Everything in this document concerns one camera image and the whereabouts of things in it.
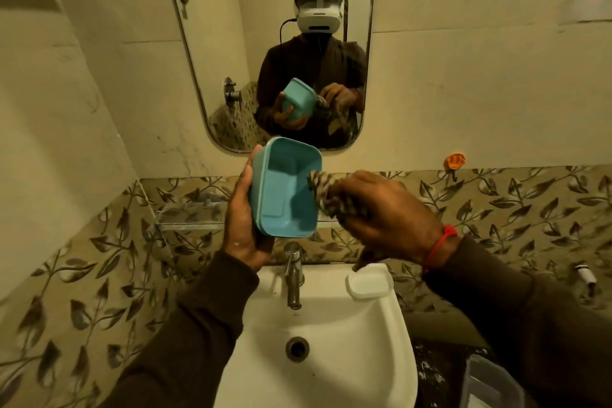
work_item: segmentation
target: faucet spout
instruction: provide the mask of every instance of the faucet spout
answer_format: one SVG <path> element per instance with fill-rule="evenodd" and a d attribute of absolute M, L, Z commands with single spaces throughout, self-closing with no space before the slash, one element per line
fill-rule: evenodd
<path fill-rule="evenodd" d="M 304 283 L 302 273 L 302 249 L 297 242 L 288 242 L 285 245 L 285 258 L 287 258 L 287 306 L 292 310 L 302 308 L 300 303 L 300 286 Z"/>

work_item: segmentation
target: sink drain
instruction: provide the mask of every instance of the sink drain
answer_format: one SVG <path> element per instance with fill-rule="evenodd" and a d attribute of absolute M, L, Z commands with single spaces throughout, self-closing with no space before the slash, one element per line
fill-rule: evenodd
<path fill-rule="evenodd" d="M 287 342 L 285 346 L 285 353 L 294 363 L 301 363 L 308 357 L 310 352 L 310 345 L 306 342 L 303 337 L 294 337 Z"/>

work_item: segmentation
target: sink basin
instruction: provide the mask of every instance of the sink basin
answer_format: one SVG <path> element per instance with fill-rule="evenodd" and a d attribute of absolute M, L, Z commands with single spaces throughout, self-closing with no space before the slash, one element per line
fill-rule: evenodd
<path fill-rule="evenodd" d="M 369 267 L 385 268 L 385 265 Z M 225 368 L 215 408 L 413 407 L 417 369 L 391 290 L 356 301 L 346 291 L 351 265 L 305 265 L 302 308 L 287 307 L 284 266 L 259 272 L 244 332 Z M 307 342 L 288 349 L 293 338 Z"/>

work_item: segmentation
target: dark long-sleeve shirt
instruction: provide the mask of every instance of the dark long-sleeve shirt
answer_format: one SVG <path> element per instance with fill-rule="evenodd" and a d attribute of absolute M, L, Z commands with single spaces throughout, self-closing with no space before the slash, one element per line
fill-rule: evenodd
<path fill-rule="evenodd" d="M 348 144 L 345 130 L 329 135 L 329 122 L 313 115 L 300 131 L 278 126 L 270 114 L 276 97 L 292 78 L 302 80 L 318 94 L 325 86 L 338 83 L 365 94 L 367 58 L 356 42 L 342 42 L 334 37 L 320 46 L 315 39 L 296 36 L 268 50 L 259 71 L 255 119 L 271 135 L 282 135 L 315 147 L 332 149 Z"/>
<path fill-rule="evenodd" d="M 612 322 L 564 286 L 509 269 L 470 238 L 425 282 L 471 319 L 541 406 L 612 406 Z M 257 285 L 246 265 L 216 254 L 102 407 L 212 407 Z"/>

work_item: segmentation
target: vr headset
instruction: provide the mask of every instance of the vr headset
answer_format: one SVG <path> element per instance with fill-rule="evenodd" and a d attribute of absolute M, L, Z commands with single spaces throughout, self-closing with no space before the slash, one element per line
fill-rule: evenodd
<path fill-rule="evenodd" d="M 333 34 L 342 22 L 342 0 L 295 0 L 297 27 L 302 33 Z"/>

